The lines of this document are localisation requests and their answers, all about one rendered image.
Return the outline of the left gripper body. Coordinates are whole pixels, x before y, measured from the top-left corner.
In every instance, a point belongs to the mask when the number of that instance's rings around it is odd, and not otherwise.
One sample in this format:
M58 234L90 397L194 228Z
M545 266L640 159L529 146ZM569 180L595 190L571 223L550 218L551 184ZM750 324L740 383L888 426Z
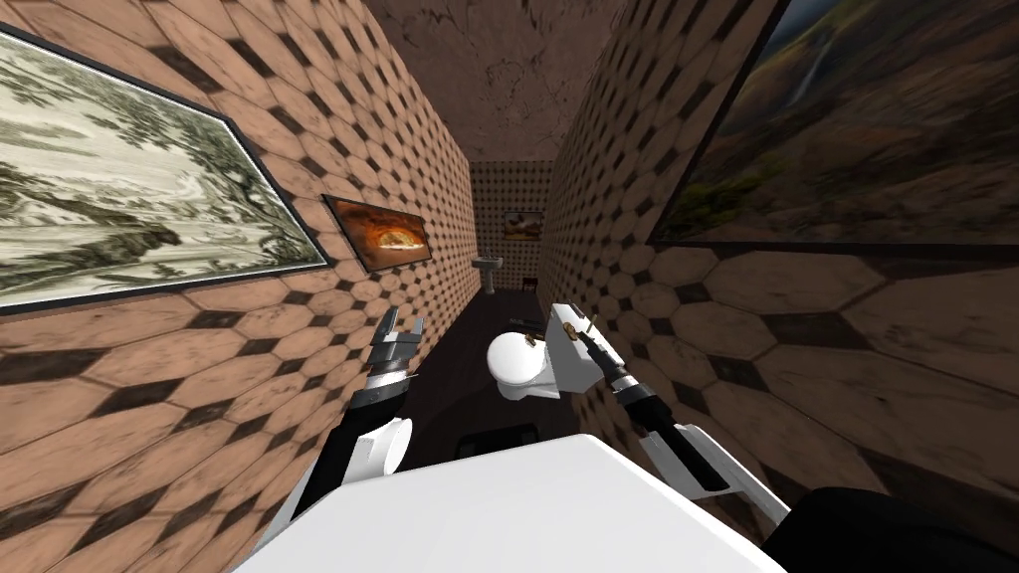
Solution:
M366 361L368 379L374 381L393 372L406 371L421 338L420 332L376 332Z

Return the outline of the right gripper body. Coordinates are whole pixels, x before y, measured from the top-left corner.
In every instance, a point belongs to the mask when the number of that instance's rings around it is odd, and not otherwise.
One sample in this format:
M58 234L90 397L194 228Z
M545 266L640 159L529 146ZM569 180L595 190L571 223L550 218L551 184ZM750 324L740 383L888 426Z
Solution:
M592 349L592 360L599 366L604 380L612 390L625 390L635 385L635 378L618 362L606 347L595 345Z

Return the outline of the white toilet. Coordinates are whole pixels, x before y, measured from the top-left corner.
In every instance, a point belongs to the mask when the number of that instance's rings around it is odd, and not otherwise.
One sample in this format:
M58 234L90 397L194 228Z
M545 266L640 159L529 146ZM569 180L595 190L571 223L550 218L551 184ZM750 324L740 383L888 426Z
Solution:
M603 378L590 356L581 332L602 346L622 365L624 359L572 302L551 306L544 335L506 332L488 345L488 370L503 397L517 401L526 396L557 399L560 394L583 394Z

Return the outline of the orange framed picture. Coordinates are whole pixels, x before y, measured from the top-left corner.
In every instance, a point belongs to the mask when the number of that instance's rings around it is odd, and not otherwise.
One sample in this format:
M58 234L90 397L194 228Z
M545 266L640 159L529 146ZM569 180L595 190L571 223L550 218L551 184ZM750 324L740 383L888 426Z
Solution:
M324 195L322 201L366 272L432 259L421 216L330 195Z

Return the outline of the small brown framed picture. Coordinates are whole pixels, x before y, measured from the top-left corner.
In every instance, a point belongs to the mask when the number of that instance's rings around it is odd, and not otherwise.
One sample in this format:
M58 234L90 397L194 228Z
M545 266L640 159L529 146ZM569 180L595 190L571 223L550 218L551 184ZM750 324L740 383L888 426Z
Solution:
M536 242L541 238L544 214L539 211L505 211L504 239Z

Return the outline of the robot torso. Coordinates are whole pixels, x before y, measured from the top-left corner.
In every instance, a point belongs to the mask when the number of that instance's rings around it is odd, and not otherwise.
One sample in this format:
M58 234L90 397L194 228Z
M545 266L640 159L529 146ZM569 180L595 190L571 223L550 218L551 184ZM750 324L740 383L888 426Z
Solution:
M655 474L575 435L346 484L232 573L786 573L641 444Z

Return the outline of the pale grey-green landscape picture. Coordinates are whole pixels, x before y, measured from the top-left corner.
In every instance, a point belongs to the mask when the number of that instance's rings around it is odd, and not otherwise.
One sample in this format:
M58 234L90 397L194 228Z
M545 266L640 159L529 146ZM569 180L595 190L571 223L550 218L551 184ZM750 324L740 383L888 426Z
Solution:
M328 262L229 118L0 23L0 315Z

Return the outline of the large dark mountain landscape picture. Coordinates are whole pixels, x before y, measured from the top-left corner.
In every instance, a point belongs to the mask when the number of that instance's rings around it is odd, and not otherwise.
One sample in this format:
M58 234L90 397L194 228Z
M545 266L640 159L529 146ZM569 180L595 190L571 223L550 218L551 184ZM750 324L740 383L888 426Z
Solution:
M777 0L649 243L1019 259L1019 0Z

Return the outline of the white pedestal sink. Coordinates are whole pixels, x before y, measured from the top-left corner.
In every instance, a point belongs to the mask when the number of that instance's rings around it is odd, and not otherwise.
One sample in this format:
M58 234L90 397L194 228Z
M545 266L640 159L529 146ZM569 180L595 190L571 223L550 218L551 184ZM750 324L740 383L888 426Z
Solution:
M484 251L472 260L472 267L481 274L485 294L495 293L494 273L502 269L503 266L504 259L493 255L490 251Z

